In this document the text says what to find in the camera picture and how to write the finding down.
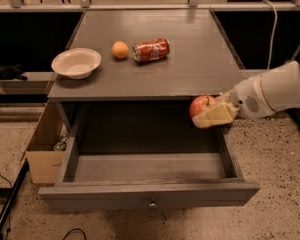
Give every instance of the cardboard box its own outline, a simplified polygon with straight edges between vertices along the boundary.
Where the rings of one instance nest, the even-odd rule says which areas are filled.
[[[55,183],[65,151],[54,151],[63,122],[55,103],[48,102],[26,149],[33,183]]]

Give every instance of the can label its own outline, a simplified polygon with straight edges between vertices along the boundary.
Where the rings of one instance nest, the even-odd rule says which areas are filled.
[[[170,53],[170,44],[167,39],[157,38],[137,43],[132,50],[135,61],[147,62],[166,57]]]

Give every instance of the concrete floor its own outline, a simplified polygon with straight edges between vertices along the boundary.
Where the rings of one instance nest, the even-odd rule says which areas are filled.
[[[40,106],[2,108],[0,174],[12,183],[41,112]],[[261,190],[243,207],[60,213],[51,210],[38,196],[40,186],[32,183],[28,173],[11,210],[8,239],[61,240],[69,230],[81,228],[89,240],[300,240],[297,125],[286,113],[272,120],[239,119],[231,127],[230,140],[245,179],[261,185]],[[0,179],[0,187],[7,186]],[[0,210],[3,202],[0,199]],[[76,233],[67,239],[83,237]]]

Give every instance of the drawer knob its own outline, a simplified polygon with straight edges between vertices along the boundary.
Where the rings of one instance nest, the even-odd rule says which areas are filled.
[[[151,203],[149,204],[149,208],[150,208],[150,209],[155,209],[155,208],[157,208],[157,205],[155,204],[154,201],[151,201]]]

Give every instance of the gray tabletop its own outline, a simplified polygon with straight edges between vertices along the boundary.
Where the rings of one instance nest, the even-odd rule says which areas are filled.
[[[166,38],[167,58],[138,64],[132,46]],[[118,41],[128,44],[127,59],[111,54]],[[202,94],[219,95],[242,76],[210,12],[206,9],[88,11],[71,48],[98,51],[101,65],[83,80],[59,76],[52,101],[173,99]]]

